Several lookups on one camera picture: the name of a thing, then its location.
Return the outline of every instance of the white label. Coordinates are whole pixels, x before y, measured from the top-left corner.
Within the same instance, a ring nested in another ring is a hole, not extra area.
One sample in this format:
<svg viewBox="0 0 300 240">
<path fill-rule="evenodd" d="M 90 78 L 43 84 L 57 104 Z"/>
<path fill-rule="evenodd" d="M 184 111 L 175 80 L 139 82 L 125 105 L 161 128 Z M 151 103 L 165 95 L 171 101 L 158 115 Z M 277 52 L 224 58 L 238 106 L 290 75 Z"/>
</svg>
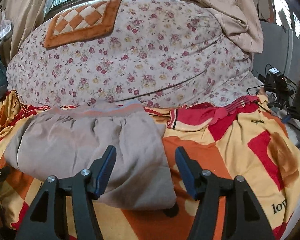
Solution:
<svg viewBox="0 0 300 240">
<path fill-rule="evenodd" d="M 269 71 L 270 71 L 273 75 L 279 72 L 279 70 L 277 70 L 275 67 L 270 68 Z"/>
</svg>

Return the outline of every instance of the white plastic bag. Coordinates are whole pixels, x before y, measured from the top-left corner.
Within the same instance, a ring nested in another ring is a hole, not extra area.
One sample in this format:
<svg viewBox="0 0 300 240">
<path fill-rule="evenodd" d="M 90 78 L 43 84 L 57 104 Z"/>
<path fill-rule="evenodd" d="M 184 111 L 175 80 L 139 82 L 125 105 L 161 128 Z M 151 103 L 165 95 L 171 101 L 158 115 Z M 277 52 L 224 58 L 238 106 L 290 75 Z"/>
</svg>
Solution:
<svg viewBox="0 0 300 240">
<path fill-rule="evenodd" d="M 6 20 L 5 12 L 2 11 L 2 19 L 0 23 L 0 42 L 8 40 L 12 36 L 12 21 Z"/>
</svg>

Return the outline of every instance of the silver screw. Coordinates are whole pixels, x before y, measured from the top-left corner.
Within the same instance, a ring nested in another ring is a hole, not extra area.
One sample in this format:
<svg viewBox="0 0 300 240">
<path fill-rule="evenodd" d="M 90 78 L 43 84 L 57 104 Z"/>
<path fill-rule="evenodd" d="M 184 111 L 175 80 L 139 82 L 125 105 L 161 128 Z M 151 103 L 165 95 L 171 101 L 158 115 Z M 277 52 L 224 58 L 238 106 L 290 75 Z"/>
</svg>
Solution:
<svg viewBox="0 0 300 240">
<path fill-rule="evenodd" d="M 210 175 L 211 175 L 211 171 L 209 171 L 209 170 L 203 170 L 203 171 L 201 172 L 201 174 L 202 174 L 203 176 L 210 176 Z"/>
<path fill-rule="evenodd" d="M 48 179 L 47 179 L 47 181 L 48 181 L 49 183 L 54 182 L 55 180 L 56 180 L 56 177 L 55 177 L 55 176 L 49 176 Z"/>
<path fill-rule="evenodd" d="M 244 182 L 244 177 L 241 175 L 237 176 L 237 181 Z"/>
<path fill-rule="evenodd" d="M 88 169 L 84 169 L 81 171 L 81 175 L 83 175 L 83 176 L 87 176 L 89 174 L 90 174 L 90 171 Z"/>
</svg>

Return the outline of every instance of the beige curtain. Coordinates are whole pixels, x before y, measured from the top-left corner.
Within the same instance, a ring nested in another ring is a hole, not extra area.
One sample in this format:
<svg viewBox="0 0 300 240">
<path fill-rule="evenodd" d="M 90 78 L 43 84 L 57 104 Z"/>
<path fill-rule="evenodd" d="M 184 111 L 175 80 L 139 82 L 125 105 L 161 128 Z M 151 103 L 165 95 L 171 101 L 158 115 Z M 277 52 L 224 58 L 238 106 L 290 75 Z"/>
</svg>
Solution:
<svg viewBox="0 0 300 240">
<path fill-rule="evenodd" d="M 6 63 L 18 53 L 31 31 L 43 23 L 44 14 L 51 7 L 52 2 L 53 0 L 2 0 L 6 19 L 11 20 L 14 25 L 12 38 L 1 48 Z"/>
<path fill-rule="evenodd" d="M 246 52 L 263 51 L 263 33 L 253 0 L 192 0 L 217 18 L 226 36 Z"/>
</svg>

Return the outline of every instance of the orange blanket patch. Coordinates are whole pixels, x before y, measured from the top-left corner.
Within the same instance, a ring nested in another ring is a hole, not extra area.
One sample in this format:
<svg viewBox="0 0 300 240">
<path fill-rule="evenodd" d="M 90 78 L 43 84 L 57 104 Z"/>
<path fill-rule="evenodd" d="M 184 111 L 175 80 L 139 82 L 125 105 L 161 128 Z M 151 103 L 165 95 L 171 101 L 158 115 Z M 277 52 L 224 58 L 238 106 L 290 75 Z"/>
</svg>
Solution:
<svg viewBox="0 0 300 240">
<path fill-rule="evenodd" d="M 96 0 L 57 14 L 50 22 L 45 48 L 110 34 L 122 0 Z"/>
</svg>

